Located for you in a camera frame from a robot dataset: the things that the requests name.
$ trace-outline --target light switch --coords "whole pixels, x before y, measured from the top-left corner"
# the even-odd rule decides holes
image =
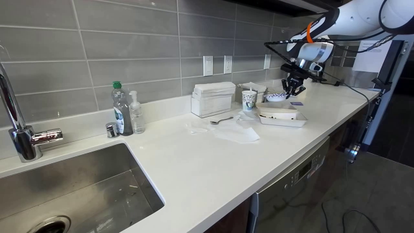
[[[233,70],[233,56],[224,56],[224,73],[230,74]]]
[[[213,56],[203,56],[203,76],[213,75]]]
[[[265,56],[265,66],[263,67],[263,70],[270,68],[270,58],[272,57],[271,54],[266,54]]]

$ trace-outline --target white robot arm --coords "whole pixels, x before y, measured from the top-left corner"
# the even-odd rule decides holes
[[[306,42],[289,42],[287,51],[297,61],[325,62],[334,45],[327,42],[313,43],[312,39],[329,40],[328,35],[358,36],[379,28],[393,35],[414,34],[414,0],[352,0],[326,12],[295,34],[291,40]],[[284,64],[281,69],[290,73],[287,80],[282,80],[287,98],[305,90],[302,84],[304,79],[311,76],[308,71],[292,63]],[[311,69],[322,70],[318,65]]]

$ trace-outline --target orange ring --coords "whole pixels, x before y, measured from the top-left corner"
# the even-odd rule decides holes
[[[306,39],[308,40],[308,43],[313,43],[312,37],[311,37],[311,26],[313,22],[310,22],[308,25],[308,29],[306,30]]]

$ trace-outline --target dishwasher door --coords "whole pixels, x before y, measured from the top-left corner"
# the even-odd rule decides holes
[[[328,148],[326,137],[253,194],[249,233],[307,232],[307,217],[325,194],[317,183]]]

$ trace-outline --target soap pump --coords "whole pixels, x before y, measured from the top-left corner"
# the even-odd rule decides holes
[[[132,130],[134,133],[143,133],[145,131],[144,117],[141,111],[141,104],[137,101],[137,92],[130,91],[132,103],[130,104],[130,114]]]

